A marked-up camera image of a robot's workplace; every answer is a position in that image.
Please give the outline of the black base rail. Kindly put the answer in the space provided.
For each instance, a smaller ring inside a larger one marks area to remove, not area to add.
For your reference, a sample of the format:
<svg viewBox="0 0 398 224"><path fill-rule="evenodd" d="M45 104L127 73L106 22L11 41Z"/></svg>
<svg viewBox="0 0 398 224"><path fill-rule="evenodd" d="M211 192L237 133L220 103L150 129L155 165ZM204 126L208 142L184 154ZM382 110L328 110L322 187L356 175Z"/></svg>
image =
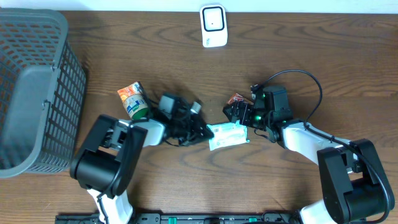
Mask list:
<svg viewBox="0 0 398 224"><path fill-rule="evenodd" d="M233 223L275 223L301 224L298 213L266 211L262 214L161 214L161 213L120 213L67 215L55 217L55 224L67 223L133 223L133 224L233 224Z"/></svg>

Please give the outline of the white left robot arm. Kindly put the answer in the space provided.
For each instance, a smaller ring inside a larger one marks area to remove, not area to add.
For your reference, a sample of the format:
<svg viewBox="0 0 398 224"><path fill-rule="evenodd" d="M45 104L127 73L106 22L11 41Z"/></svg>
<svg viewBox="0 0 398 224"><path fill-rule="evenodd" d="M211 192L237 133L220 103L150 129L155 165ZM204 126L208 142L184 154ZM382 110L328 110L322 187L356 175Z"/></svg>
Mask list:
<svg viewBox="0 0 398 224"><path fill-rule="evenodd" d="M191 146L213 136L200 114L187 106L152 108L137 120L101 114L73 158L70 176L95 200L99 222L130 223L134 209L127 187L142 149L170 138L178 146Z"/></svg>

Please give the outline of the grey plastic mesh basket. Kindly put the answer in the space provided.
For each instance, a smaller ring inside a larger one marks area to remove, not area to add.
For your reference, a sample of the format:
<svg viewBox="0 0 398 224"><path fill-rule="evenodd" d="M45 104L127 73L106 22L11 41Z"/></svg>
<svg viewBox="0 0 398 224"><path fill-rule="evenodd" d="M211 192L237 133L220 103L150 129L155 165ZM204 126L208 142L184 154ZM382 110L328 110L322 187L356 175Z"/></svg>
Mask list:
<svg viewBox="0 0 398 224"><path fill-rule="evenodd" d="M68 22L45 9L1 9L1 177L68 169L87 77Z"/></svg>

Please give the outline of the orange chocolate bar wrapper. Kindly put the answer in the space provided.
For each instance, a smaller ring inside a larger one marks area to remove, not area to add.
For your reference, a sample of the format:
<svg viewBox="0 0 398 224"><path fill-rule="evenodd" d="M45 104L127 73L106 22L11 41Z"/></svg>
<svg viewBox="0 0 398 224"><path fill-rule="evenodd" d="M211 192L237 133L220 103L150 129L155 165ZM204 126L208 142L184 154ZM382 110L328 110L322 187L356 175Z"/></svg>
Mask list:
<svg viewBox="0 0 398 224"><path fill-rule="evenodd" d="M229 100L226 102L228 105L231 105L232 103L234 103L235 101L243 101L245 103L248 103L250 105L253 105L253 102L245 97L243 97L242 95L240 95L239 93L235 93L233 94Z"/></svg>

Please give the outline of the white barcode scanner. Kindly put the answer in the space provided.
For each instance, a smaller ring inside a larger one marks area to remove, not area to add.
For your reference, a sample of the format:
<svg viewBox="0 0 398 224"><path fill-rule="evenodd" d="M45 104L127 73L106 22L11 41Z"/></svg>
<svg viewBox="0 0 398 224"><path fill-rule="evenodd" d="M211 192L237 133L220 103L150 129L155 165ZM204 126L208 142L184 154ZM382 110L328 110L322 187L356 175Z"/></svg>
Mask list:
<svg viewBox="0 0 398 224"><path fill-rule="evenodd" d="M226 10L220 4L200 9L201 35L204 48L223 47L228 42Z"/></svg>

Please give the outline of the green cap bottle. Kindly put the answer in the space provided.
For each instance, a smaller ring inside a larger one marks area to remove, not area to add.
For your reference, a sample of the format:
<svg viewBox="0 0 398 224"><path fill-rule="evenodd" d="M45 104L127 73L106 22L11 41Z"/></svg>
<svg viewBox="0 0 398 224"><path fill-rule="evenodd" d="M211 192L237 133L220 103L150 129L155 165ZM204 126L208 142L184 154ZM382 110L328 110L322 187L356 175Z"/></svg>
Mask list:
<svg viewBox="0 0 398 224"><path fill-rule="evenodd" d="M149 111L148 104L141 94L123 95L121 99L126 112L133 120L141 119Z"/></svg>

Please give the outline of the orange Kleenex tissue pack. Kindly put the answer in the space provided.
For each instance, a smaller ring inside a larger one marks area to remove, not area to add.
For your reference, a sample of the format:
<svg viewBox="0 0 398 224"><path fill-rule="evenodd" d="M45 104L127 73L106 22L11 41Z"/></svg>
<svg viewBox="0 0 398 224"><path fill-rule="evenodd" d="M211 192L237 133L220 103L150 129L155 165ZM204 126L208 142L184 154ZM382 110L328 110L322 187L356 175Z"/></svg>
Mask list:
<svg viewBox="0 0 398 224"><path fill-rule="evenodd" d="M140 82L134 82L133 84L118 90L117 93L123 103L130 96L144 94Z"/></svg>

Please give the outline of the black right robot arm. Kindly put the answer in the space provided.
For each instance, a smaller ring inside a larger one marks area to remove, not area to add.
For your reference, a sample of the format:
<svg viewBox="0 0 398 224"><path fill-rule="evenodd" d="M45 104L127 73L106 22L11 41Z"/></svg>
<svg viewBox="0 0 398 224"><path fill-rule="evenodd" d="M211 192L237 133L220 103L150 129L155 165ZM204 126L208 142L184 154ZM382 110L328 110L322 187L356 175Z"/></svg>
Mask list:
<svg viewBox="0 0 398 224"><path fill-rule="evenodd" d="M236 101L223 109L235 123L267 132L270 142L297 152L318 166L323 198L303 207L300 223L383 222L394 208L391 185L368 139L336 138L295 119L287 103Z"/></svg>

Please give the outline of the green tissue pack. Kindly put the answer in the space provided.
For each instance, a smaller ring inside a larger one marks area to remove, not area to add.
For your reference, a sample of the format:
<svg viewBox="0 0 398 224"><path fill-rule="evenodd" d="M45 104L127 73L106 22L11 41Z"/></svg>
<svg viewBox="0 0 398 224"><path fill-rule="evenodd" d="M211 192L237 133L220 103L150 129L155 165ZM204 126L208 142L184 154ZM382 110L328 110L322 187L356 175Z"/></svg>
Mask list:
<svg viewBox="0 0 398 224"><path fill-rule="evenodd" d="M209 140L211 151L221 147L249 143L247 127L239 123L208 124L214 137Z"/></svg>

